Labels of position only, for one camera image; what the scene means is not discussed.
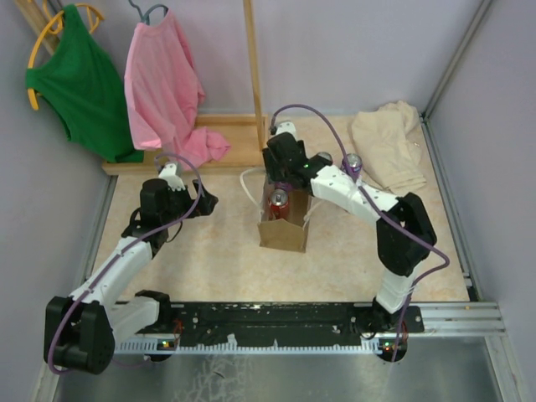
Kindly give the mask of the purple can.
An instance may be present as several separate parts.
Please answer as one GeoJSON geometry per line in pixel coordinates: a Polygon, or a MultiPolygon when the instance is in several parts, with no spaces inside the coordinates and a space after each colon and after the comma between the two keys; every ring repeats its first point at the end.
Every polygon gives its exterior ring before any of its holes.
{"type": "Polygon", "coordinates": [[[275,189],[280,189],[280,190],[283,190],[287,193],[291,192],[293,190],[293,187],[291,184],[289,183],[285,183],[285,182],[276,182],[274,183],[274,187],[275,189]]]}
{"type": "Polygon", "coordinates": [[[346,174],[358,177],[361,173],[363,162],[356,153],[348,153],[341,161],[341,170],[346,174]]]}

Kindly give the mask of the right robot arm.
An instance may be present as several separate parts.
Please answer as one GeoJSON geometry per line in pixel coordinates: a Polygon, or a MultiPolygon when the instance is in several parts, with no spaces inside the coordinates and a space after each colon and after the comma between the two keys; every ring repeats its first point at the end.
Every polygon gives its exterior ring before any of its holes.
{"type": "Polygon", "coordinates": [[[375,228],[384,275],[373,299],[367,330],[394,331],[404,321],[403,309],[417,268],[437,241],[421,198],[414,193],[397,197],[376,190],[360,179],[352,179],[325,157],[307,157],[304,142],[289,132],[272,137],[262,154],[272,182],[288,183],[375,228]]]}

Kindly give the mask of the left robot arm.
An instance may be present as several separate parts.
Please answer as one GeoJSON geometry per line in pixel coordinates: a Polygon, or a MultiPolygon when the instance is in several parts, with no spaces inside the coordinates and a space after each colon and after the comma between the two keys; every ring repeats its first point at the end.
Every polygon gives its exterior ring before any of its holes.
{"type": "Polygon", "coordinates": [[[198,180],[196,195],[179,179],[149,179],[140,205],[105,263],[68,296],[53,297],[45,308],[44,361],[55,374],[70,369],[102,373],[116,345],[151,327],[165,332],[173,325],[168,295],[139,291],[128,303],[116,302],[139,271],[168,241],[168,229],[185,219],[209,216],[218,203],[198,180]]]}

